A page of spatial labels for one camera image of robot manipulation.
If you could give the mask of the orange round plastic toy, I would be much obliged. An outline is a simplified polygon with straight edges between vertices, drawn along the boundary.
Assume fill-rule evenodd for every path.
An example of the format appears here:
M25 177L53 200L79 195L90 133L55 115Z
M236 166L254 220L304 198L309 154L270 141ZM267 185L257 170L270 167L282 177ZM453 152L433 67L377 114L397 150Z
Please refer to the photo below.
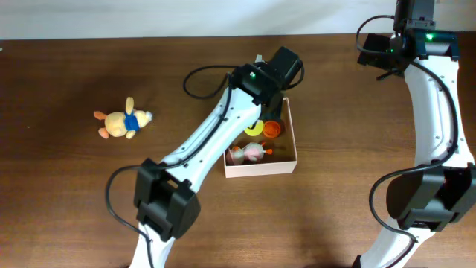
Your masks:
M277 138L281 134L281 126L277 121L266 121L263 125L263 135L266 138Z

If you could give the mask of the yellow rattle drum toy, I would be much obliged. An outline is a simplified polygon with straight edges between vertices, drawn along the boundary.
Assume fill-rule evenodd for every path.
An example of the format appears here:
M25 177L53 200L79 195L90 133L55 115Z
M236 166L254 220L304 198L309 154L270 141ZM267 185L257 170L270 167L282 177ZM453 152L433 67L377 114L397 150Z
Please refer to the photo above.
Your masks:
M264 129L264 123L261 120L256 121L251 126L247 127L244 132L246 135L255 137L259 136Z

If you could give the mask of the white pink duck toy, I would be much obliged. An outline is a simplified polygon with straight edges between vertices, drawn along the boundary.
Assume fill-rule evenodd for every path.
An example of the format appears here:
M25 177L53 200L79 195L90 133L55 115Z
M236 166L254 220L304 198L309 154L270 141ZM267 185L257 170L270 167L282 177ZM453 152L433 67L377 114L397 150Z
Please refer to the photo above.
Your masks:
M263 160L265 155L272 155L271 148L265 148L266 143L251 142L244 147L233 146L225 152L225 161L228 165L256 164Z

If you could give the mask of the yellow plush duck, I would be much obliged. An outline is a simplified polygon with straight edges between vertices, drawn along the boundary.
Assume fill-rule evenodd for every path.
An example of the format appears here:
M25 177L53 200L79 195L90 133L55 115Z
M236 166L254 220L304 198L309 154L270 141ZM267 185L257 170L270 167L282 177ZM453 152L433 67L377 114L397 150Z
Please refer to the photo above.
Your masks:
M133 97L126 99L124 112L105 114L94 111L94 117L104 122L104 127L98 130L98 134L104 139L108 139L110 136L115 138L125 136L127 139L131 139L153 119L151 112L135 109Z

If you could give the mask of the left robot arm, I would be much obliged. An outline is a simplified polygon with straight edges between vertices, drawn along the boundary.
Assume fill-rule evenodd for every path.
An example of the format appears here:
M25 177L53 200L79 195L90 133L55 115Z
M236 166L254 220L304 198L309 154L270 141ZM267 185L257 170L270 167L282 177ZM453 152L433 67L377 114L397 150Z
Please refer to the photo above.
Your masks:
M268 61L237 66L226 74L222 97L192 136L159 163L146 159L139 166L133 204L140 235L132 267L164 266L173 242L199 216L197 193L210 169L262 112L277 107L302 74L302 60L286 47Z

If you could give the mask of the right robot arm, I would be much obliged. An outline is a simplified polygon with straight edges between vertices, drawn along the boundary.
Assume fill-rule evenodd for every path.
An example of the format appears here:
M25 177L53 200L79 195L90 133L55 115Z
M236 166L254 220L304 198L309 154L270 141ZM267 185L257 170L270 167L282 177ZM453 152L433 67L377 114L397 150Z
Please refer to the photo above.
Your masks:
M433 0L398 0L393 34L357 42L358 62L402 77L411 94L416 134L414 166L381 178L389 218L354 266L403 267L417 248L458 222L475 204L475 159L457 95L457 35L439 31Z

